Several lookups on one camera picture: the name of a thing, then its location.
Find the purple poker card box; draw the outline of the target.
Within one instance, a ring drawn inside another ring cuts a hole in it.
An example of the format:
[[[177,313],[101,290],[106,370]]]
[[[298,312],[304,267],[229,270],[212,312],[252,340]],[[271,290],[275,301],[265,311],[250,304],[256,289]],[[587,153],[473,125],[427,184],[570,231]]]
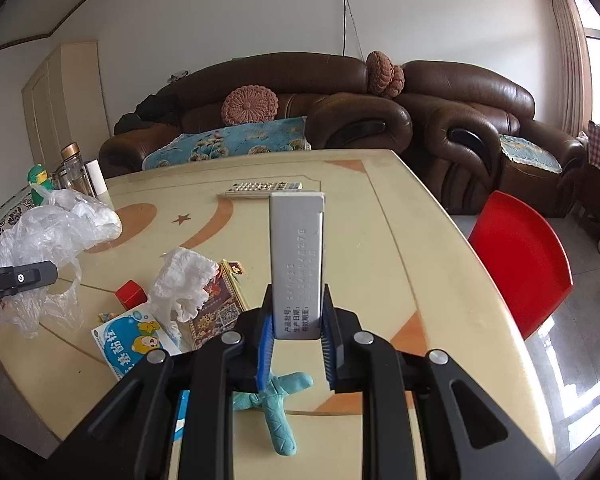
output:
[[[238,316],[249,309],[239,286],[239,277],[244,273],[237,261],[219,263],[218,272],[204,288],[208,300],[196,318],[186,324],[190,348],[197,350],[209,339],[231,330]]]

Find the white tissue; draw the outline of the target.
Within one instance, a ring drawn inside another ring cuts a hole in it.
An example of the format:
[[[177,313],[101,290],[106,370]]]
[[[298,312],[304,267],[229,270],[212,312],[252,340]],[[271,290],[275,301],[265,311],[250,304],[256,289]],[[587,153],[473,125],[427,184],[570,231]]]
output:
[[[177,247],[163,256],[163,266],[149,287],[151,314],[169,330],[196,318],[209,299],[204,289],[218,273],[219,265],[198,252]]]

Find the silver foil box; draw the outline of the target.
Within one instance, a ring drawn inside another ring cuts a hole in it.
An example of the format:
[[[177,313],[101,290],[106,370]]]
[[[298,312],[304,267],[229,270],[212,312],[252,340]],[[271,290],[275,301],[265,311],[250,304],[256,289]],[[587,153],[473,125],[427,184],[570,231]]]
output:
[[[323,311],[322,192],[275,192],[270,197],[274,337],[317,340]]]

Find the red cube box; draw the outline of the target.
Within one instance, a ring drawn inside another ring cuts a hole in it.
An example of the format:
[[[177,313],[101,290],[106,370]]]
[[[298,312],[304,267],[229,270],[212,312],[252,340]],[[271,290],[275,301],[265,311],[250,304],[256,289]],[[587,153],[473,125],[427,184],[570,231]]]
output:
[[[146,292],[136,281],[129,280],[114,292],[125,310],[132,310],[147,301]]]

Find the clear plastic bag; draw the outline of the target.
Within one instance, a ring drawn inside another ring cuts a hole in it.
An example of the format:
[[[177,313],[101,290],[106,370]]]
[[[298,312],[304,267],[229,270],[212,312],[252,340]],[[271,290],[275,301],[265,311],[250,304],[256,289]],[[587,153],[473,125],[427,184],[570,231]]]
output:
[[[122,233],[119,216],[91,196],[69,190],[46,192],[43,203],[26,211],[0,237],[0,268],[49,261],[58,270],[68,268],[72,282],[60,294],[47,285],[20,292],[1,301],[0,313],[27,338],[38,334],[42,320],[51,318],[68,330],[84,319],[78,301],[82,271],[78,255]]]

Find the green toy bottle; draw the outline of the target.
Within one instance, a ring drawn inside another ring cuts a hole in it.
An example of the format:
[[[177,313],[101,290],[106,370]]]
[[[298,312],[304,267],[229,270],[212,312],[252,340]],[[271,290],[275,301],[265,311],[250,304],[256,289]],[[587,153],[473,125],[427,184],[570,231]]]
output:
[[[54,190],[53,179],[41,164],[37,164],[29,170],[28,183],[35,206],[40,206],[44,198]]]

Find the white remote control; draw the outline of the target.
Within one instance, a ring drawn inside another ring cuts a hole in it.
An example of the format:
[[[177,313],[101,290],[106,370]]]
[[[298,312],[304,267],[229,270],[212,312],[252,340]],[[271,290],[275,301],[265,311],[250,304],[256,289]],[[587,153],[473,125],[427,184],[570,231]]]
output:
[[[301,182],[237,182],[223,193],[226,198],[236,198],[236,200],[260,200],[260,198],[269,198],[274,192],[297,192],[302,190]]]

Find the blue white cartoon package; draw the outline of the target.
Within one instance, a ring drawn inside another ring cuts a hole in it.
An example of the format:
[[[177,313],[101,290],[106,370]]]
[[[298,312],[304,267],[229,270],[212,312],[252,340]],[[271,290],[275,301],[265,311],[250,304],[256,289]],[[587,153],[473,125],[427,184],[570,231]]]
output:
[[[117,379],[132,370],[151,350],[161,349],[170,356],[181,350],[144,306],[126,311],[91,330],[105,363]]]

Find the white paper roll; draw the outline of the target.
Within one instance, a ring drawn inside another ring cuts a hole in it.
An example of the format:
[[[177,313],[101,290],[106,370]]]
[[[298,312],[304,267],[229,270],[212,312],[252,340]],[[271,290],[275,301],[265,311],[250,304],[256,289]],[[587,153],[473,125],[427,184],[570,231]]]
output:
[[[108,192],[106,180],[100,169],[99,162],[97,159],[90,160],[85,164],[85,169],[88,178],[91,181],[91,186],[95,196],[102,195]]]

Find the glass bottle copper lid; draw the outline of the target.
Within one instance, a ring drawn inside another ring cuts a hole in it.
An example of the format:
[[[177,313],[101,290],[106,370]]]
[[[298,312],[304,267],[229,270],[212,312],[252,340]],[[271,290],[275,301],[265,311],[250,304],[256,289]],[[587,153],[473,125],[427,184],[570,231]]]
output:
[[[62,157],[62,166],[65,169],[70,188],[84,195],[93,196],[93,188],[86,172],[79,145],[76,142],[72,142],[66,145],[60,154]]]

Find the blue floral sofa cover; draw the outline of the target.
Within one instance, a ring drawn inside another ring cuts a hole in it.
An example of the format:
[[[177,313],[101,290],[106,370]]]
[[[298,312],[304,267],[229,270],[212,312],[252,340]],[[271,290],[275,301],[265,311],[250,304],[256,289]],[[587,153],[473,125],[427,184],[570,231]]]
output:
[[[183,133],[144,160],[144,171],[189,162],[254,154],[309,151],[306,118],[277,119],[262,124],[243,124],[203,133]]]

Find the cream wardrobe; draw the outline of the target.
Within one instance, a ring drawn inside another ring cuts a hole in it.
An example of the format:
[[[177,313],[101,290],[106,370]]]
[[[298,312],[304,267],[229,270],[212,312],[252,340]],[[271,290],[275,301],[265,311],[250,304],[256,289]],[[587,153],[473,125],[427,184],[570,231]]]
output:
[[[72,142],[96,158],[110,138],[96,42],[58,44],[23,86],[22,105],[34,162],[55,171]]]

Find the red plastic chair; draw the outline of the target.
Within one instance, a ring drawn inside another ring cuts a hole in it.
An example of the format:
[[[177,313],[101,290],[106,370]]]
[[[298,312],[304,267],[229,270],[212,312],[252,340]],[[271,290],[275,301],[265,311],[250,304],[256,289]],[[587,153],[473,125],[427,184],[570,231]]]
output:
[[[512,315],[529,338],[573,290],[571,266],[550,224],[532,207],[493,192],[468,237]]]

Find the pink round cushion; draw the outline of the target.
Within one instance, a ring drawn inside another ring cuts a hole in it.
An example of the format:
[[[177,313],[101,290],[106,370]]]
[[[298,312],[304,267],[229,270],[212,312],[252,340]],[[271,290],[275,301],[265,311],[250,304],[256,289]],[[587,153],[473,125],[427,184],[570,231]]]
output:
[[[224,125],[262,124],[273,120],[278,111],[276,94],[257,84],[248,84],[230,92],[221,107]]]

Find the brown leather sofa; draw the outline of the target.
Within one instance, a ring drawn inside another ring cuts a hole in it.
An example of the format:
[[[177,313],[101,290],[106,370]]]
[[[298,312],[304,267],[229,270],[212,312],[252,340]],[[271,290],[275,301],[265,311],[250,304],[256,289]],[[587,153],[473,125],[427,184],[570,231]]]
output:
[[[302,117],[311,148],[384,148],[402,154],[413,126],[404,108],[370,91],[370,70],[357,58],[277,52],[235,58],[174,80],[123,115],[99,150],[107,178],[139,172],[144,160],[181,134],[210,134],[206,155],[219,148],[220,130]]]

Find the pink cushion on sofa back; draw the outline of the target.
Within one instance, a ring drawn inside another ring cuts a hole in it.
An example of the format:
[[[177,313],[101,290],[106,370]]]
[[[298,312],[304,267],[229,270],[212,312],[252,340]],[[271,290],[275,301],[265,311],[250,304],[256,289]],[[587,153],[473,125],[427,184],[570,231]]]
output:
[[[374,96],[394,99],[404,88],[404,71],[393,64],[388,55],[381,51],[372,51],[366,58],[367,91]]]

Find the beige curtain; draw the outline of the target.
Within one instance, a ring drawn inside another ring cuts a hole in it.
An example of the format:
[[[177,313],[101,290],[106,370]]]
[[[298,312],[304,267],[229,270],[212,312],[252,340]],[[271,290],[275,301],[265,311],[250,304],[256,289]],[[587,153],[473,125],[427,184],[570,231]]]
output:
[[[562,74],[559,84],[560,128],[576,138],[592,116],[592,77],[588,46],[574,0],[552,0],[558,30]]]

